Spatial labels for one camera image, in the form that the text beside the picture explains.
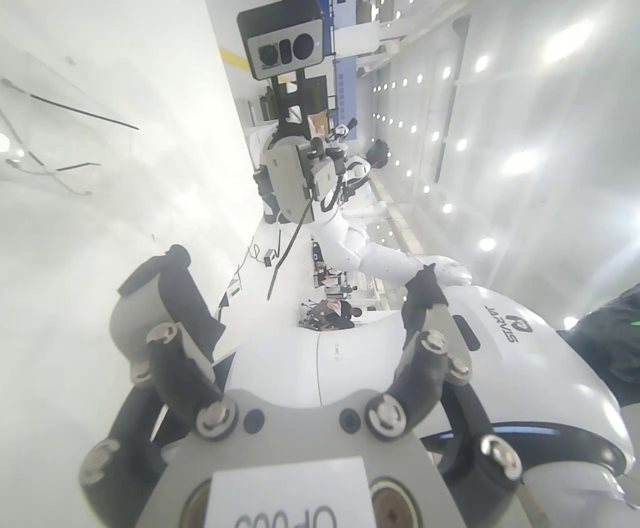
power adapter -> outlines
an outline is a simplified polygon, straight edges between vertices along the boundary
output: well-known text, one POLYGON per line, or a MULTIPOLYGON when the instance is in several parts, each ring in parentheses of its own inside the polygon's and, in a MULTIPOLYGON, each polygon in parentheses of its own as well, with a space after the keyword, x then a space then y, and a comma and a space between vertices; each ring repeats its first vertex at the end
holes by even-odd
POLYGON ((265 256, 264 256, 264 265, 267 268, 270 268, 271 266, 273 266, 273 261, 277 258, 276 255, 276 250, 269 250, 266 252, 265 256))

ceiling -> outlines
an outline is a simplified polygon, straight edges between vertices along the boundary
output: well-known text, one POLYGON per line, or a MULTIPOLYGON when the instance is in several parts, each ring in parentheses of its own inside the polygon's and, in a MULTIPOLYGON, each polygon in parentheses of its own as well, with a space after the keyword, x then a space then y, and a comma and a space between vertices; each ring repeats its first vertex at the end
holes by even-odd
POLYGON ((390 145, 378 175, 427 253, 556 327, 640 282, 639 11, 476 1, 359 80, 359 132, 390 145), (466 42, 452 26, 462 15, 466 42))

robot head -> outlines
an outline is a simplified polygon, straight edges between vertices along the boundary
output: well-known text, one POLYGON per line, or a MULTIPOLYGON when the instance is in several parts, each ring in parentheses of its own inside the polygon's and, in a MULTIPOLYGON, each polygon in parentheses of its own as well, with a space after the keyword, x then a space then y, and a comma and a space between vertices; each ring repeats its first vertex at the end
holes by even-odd
POLYGON ((442 255, 418 257, 427 266, 435 264, 434 272, 440 286, 463 286, 471 284, 472 277, 468 269, 459 262, 442 255))
POLYGON ((389 146, 382 140, 376 140, 373 146, 367 151, 365 158, 371 164, 371 168, 383 168, 389 159, 389 146))

robot camera head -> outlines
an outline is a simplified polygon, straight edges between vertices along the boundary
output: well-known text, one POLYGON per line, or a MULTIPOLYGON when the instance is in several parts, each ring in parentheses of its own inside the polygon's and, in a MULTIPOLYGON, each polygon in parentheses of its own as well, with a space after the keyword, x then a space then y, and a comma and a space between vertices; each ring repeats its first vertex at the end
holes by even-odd
POLYGON ((237 16, 253 78, 261 81, 320 64, 324 18, 317 0, 282 0, 237 16))

white label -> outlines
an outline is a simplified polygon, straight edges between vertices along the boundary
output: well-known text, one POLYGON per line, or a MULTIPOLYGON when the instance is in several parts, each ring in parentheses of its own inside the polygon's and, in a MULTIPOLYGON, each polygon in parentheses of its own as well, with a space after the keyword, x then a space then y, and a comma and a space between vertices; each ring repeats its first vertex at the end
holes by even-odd
POLYGON ((211 479, 205 528, 375 528, 362 457, 232 471, 211 479))

